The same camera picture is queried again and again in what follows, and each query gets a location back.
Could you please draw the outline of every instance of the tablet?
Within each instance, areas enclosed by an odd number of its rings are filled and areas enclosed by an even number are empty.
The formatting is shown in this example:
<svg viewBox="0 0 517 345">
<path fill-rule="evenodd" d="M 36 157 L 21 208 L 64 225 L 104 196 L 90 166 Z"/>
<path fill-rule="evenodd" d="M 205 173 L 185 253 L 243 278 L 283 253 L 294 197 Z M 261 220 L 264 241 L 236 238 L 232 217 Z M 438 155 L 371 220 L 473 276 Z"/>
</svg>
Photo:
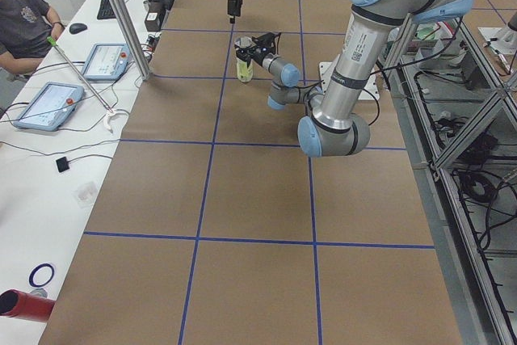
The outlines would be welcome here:
<svg viewBox="0 0 517 345">
<path fill-rule="evenodd" d="M 75 110 L 84 94 L 80 85 L 47 82 L 13 121 L 16 128 L 56 131 Z"/>
<path fill-rule="evenodd" d="M 95 44 L 82 67 L 82 75 L 92 82 L 115 82 L 126 70 L 128 60 L 126 44 Z"/>
</svg>

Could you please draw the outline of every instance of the person's hand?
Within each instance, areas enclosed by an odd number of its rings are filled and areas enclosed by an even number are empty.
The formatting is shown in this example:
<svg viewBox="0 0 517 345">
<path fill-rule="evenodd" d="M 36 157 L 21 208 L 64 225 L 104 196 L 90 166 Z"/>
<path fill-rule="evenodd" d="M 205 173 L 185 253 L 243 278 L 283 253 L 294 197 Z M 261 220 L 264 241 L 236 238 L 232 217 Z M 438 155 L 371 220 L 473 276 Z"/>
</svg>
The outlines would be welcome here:
<svg viewBox="0 0 517 345">
<path fill-rule="evenodd" d="M 57 40 L 57 38 L 59 38 L 61 36 L 61 34 L 63 33 L 64 30 L 65 30 L 65 28 L 60 23 L 55 23 L 55 24 L 53 24 L 52 30 L 50 31 L 50 36 L 54 40 Z"/>
</svg>

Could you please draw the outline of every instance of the blue ring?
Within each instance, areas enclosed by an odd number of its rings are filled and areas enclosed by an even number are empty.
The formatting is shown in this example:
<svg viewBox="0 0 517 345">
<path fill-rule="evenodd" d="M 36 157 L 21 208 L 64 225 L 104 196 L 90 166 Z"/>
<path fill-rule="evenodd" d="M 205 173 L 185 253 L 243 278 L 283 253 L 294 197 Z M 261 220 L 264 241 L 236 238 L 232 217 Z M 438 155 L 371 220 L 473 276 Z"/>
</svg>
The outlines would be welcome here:
<svg viewBox="0 0 517 345">
<path fill-rule="evenodd" d="M 42 283 L 42 284 L 36 284 L 34 283 L 34 275 L 41 269 L 41 268 L 45 268 L 45 267 L 48 267 L 51 269 L 52 271 L 52 274 L 50 274 L 50 278 Z M 50 263 L 43 263 L 43 264 L 40 264 L 38 267 L 36 267 L 35 269 L 32 270 L 31 274 L 29 275 L 29 284 L 32 286 L 32 287 L 43 287 L 43 286 L 46 286 L 47 284 L 50 283 L 50 281 L 54 278 L 54 274 L 56 273 L 56 269 L 54 268 L 54 266 Z"/>
</svg>

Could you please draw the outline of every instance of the white table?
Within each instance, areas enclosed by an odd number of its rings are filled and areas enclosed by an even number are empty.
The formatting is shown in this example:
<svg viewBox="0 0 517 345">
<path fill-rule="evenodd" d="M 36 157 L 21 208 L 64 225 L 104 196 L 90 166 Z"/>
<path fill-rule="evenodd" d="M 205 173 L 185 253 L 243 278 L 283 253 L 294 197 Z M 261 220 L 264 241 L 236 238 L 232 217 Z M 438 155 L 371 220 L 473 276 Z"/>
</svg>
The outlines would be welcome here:
<svg viewBox="0 0 517 345">
<path fill-rule="evenodd" d="M 86 0 L 71 21 L 85 23 L 87 30 L 71 35 L 67 29 L 57 42 L 72 61 L 84 61 L 96 43 L 124 42 L 115 19 L 96 19 L 99 1 Z M 143 1 L 126 0 L 141 43 L 146 41 L 149 34 L 144 25 L 146 11 Z M 61 62 L 61 56 L 52 49 L 40 67 Z M 76 73 L 67 65 L 48 68 L 31 77 L 15 102 L 30 101 L 48 81 L 81 84 Z M 115 93 L 105 90 L 102 96 L 110 104 L 118 98 L 116 108 L 131 111 L 140 83 L 140 74 L 133 65 L 114 85 Z M 96 84 L 96 88 L 101 91 L 108 85 Z M 87 88 L 85 90 L 86 96 L 92 95 Z M 11 119 L 16 118 L 22 108 L 9 110 Z M 97 99 L 87 99 L 80 103 L 63 127 L 89 128 L 105 112 Z M 56 274 L 44 288 L 50 299 L 57 299 L 111 159 L 94 156 L 81 158 L 72 162 L 70 170 L 63 173 L 57 171 L 55 161 L 62 156 L 69 160 L 90 154 L 111 157 L 127 118 L 127 115 L 118 115 L 111 119 L 113 133 L 108 132 L 102 123 L 87 132 L 44 133 L 14 128 L 6 122 L 5 116 L 0 120 L 1 141 L 45 154 L 105 142 L 55 156 L 41 156 L 0 144 L 0 293 L 11 288 L 30 292 L 33 289 L 28 283 L 31 270 L 41 263 L 51 263 L 56 268 Z M 85 191 L 85 185 L 94 190 L 86 189 L 86 193 L 90 194 L 80 200 L 78 191 Z M 0 343 L 34 345 L 38 343 L 43 330 L 44 323 L 0 318 Z"/>
</svg>

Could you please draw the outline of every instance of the red cylinder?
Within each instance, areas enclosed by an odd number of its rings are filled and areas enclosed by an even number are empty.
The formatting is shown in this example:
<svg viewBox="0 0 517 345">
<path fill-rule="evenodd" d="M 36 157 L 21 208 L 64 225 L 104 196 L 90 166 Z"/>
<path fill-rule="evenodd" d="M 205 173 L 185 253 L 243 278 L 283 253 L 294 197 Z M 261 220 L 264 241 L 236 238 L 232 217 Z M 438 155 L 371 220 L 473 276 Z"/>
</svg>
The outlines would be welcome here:
<svg viewBox="0 0 517 345">
<path fill-rule="evenodd" d="M 47 322 L 54 303 L 23 291 L 9 290 L 0 295 L 0 316 Z"/>
</svg>

